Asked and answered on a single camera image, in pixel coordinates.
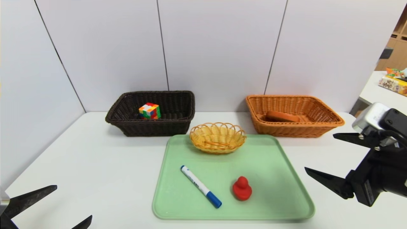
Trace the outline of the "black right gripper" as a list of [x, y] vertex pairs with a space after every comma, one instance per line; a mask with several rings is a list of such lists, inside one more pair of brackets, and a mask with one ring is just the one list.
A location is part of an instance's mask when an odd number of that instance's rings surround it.
[[306, 173], [343, 199], [353, 198], [372, 207], [382, 192], [406, 197], [406, 150], [385, 147], [376, 150], [380, 140], [358, 133], [336, 133], [333, 137], [344, 142], [371, 149], [355, 170], [350, 172], [350, 183], [344, 178], [305, 167]]

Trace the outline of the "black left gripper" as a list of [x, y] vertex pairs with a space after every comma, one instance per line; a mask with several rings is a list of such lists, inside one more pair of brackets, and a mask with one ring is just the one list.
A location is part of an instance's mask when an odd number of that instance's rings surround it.
[[[42, 200], [57, 189], [57, 185], [49, 185], [26, 194], [22, 194], [11, 199], [1, 201], [1, 229], [18, 229], [12, 221], [12, 218], [22, 213], [27, 208]], [[93, 215], [90, 215], [72, 229], [88, 229], [93, 220]]]

